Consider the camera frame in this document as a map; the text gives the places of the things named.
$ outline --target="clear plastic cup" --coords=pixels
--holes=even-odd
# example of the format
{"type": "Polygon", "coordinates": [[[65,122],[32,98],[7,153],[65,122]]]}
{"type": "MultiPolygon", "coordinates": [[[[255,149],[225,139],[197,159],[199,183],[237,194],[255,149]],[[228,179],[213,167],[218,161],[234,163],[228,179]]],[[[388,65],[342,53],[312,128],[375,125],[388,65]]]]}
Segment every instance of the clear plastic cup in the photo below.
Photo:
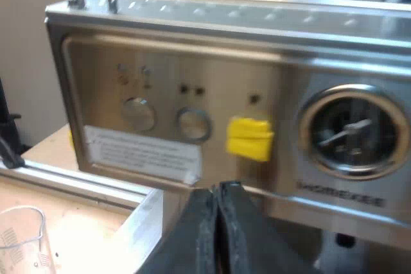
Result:
{"type": "Polygon", "coordinates": [[[0,274],[55,274],[44,213],[31,206],[0,212],[0,274]]]}

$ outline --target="gauge dial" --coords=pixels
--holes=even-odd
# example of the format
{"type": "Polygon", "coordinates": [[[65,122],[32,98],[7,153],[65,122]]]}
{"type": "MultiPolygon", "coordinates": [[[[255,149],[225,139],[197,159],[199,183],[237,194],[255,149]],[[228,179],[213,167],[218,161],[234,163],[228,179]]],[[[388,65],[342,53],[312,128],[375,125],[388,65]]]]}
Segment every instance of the gauge dial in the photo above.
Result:
{"type": "Polygon", "coordinates": [[[409,134],[404,113],[368,85],[321,92],[300,122],[301,145],[321,170],[353,180],[398,168],[408,151],[409,134]]]}

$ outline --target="wooden table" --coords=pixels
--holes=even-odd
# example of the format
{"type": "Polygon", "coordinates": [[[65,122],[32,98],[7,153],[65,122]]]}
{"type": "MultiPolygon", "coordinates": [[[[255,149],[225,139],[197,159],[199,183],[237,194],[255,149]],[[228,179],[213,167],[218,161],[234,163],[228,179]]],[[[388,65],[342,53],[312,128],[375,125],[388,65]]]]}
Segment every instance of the wooden table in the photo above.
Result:
{"type": "MultiPolygon", "coordinates": [[[[26,152],[23,157],[52,166],[77,170],[76,157],[68,138],[68,126],[26,152]]],[[[46,214],[57,273],[92,273],[101,250],[127,215],[110,212],[51,192],[0,180],[0,211],[16,205],[34,205],[46,214]]]]}

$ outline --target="white sticker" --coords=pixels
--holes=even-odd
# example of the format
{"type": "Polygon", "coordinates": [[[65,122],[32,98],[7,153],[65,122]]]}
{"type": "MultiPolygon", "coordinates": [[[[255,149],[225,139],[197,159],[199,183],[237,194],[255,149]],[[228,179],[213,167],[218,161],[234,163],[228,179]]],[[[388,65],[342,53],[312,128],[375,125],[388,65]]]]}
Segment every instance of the white sticker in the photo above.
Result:
{"type": "Polygon", "coordinates": [[[91,163],[192,185],[201,178],[200,146],[84,126],[91,163]]]}

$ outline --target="gauge needle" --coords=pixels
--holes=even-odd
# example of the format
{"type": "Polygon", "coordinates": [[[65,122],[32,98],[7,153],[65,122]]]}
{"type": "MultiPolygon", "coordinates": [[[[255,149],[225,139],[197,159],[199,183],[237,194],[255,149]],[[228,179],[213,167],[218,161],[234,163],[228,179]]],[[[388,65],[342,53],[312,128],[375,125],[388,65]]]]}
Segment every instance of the gauge needle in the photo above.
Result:
{"type": "Polygon", "coordinates": [[[333,136],[331,136],[329,139],[326,139],[325,141],[322,141],[319,143],[320,147],[325,147],[328,146],[330,143],[333,141],[336,141],[337,139],[340,139],[346,135],[354,135],[357,134],[361,129],[365,128],[366,126],[371,125],[371,120],[370,119],[364,119],[361,121],[358,121],[356,123],[350,123],[344,126],[344,130],[342,130],[340,133],[337,133],[333,136]]]}

